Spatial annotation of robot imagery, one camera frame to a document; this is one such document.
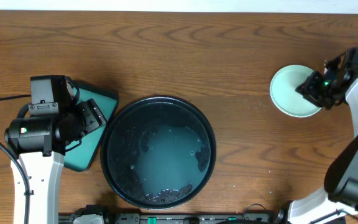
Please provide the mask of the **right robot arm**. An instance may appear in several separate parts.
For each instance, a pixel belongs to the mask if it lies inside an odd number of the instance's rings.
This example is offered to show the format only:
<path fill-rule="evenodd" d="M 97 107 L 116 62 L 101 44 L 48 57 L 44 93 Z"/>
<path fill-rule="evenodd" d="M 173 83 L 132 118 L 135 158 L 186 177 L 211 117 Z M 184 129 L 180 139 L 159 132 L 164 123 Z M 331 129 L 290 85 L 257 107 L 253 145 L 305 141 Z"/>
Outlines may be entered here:
<path fill-rule="evenodd" d="M 343 86 L 351 109 L 354 139 L 329 166 L 321 189 L 289 204 L 287 223 L 328 223 L 358 214 L 358 67 Z"/>

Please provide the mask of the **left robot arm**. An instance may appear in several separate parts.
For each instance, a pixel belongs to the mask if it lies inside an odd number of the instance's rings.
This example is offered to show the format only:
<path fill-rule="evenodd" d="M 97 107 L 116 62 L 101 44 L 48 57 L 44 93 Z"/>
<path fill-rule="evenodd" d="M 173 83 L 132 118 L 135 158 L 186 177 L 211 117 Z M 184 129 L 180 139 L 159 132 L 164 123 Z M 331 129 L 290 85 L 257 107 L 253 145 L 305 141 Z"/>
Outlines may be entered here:
<path fill-rule="evenodd" d="M 28 118 L 11 123 L 6 139 L 14 153 L 14 223 L 57 223 L 62 170 L 90 168 L 116 106 L 102 96 L 75 106 L 42 100 L 27 106 Z"/>

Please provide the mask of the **teal plate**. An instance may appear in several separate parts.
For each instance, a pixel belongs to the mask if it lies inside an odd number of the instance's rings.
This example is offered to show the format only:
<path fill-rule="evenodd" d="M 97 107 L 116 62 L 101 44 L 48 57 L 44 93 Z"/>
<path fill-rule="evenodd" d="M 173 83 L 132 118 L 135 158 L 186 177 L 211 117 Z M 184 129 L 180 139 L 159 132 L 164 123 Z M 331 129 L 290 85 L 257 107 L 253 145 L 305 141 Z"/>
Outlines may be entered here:
<path fill-rule="evenodd" d="M 303 65 L 288 65 L 273 76 L 270 97 L 281 112 L 296 118 L 306 118 L 321 110 L 295 91 L 312 72 L 312 69 Z"/>

